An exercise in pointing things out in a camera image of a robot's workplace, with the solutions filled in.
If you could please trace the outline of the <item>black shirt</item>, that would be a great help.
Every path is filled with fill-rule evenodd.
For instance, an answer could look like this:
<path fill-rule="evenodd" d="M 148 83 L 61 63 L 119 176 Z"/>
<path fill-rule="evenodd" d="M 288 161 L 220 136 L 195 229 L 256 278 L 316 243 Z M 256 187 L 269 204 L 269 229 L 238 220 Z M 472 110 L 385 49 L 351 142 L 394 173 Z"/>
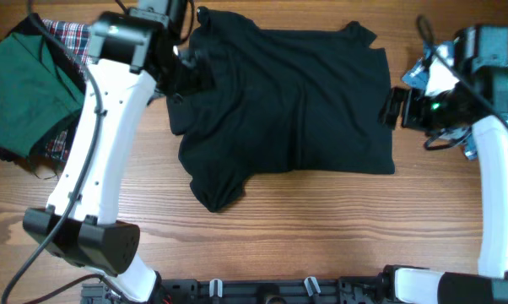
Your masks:
<path fill-rule="evenodd" d="M 216 213 L 257 174 L 391 175 L 392 132 L 378 120 L 391 88 L 386 53 L 356 21 L 341 30 L 266 30 L 201 7 L 190 45 L 215 85 L 168 100 L 193 195 Z"/>

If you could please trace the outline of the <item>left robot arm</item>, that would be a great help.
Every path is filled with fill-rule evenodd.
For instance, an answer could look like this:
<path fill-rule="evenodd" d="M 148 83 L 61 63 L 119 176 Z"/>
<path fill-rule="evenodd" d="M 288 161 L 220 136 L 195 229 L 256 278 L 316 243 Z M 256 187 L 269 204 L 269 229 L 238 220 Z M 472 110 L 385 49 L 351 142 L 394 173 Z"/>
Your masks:
<path fill-rule="evenodd" d="M 155 94 L 207 89 L 208 65 L 178 46 L 192 33 L 191 1 L 142 1 L 91 26 L 83 110 L 64 172 L 23 227 L 48 252 L 88 270 L 123 303 L 166 301 L 160 274 L 138 255 L 140 230 L 119 221 L 118 197 L 133 138 Z"/>

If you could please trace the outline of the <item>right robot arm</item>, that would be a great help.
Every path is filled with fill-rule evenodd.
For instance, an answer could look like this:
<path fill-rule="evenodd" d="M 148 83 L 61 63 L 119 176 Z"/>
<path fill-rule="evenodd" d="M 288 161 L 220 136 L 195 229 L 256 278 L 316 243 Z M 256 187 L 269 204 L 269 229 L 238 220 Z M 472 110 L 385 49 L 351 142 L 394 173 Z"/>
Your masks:
<path fill-rule="evenodd" d="M 423 132 L 428 151 L 461 146 L 480 166 L 482 244 L 476 274 L 386 266 L 377 296 L 396 303 L 508 303 L 508 27 L 458 31 L 435 44 L 430 22 L 416 20 L 428 49 L 421 89 L 394 88 L 379 120 Z"/>

